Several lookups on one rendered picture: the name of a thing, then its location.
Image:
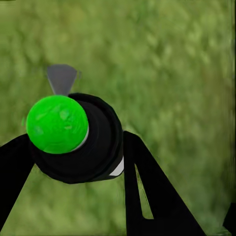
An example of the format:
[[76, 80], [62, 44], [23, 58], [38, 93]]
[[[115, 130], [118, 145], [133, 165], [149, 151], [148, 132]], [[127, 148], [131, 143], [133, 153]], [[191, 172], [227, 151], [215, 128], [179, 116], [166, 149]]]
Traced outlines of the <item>pesticide atomizer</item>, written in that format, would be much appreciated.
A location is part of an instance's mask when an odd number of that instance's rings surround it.
[[70, 93], [78, 75], [70, 65], [49, 65], [45, 73], [55, 94], [27, 116], [33, 161], [50, 178], [69, 184], [119, 177], [124, 130], [113, 107], [96, 96]]

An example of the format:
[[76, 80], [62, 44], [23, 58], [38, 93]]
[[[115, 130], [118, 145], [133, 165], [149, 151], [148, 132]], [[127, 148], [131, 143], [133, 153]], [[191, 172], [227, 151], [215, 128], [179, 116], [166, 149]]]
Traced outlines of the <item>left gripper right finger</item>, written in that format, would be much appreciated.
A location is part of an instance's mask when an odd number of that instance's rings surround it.
[[[123, 133], [127, 236], [206, 236], [142, 139]], [[154, 219], [145, 219], [139, 196], [137, 166]]]

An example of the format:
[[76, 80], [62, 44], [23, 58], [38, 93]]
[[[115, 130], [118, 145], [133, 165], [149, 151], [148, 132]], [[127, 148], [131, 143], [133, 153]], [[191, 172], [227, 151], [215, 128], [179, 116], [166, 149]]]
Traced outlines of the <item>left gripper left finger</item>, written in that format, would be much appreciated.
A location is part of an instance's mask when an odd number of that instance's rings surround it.
[[0, 147], [0, 231], [32, 170], [28, 134]]

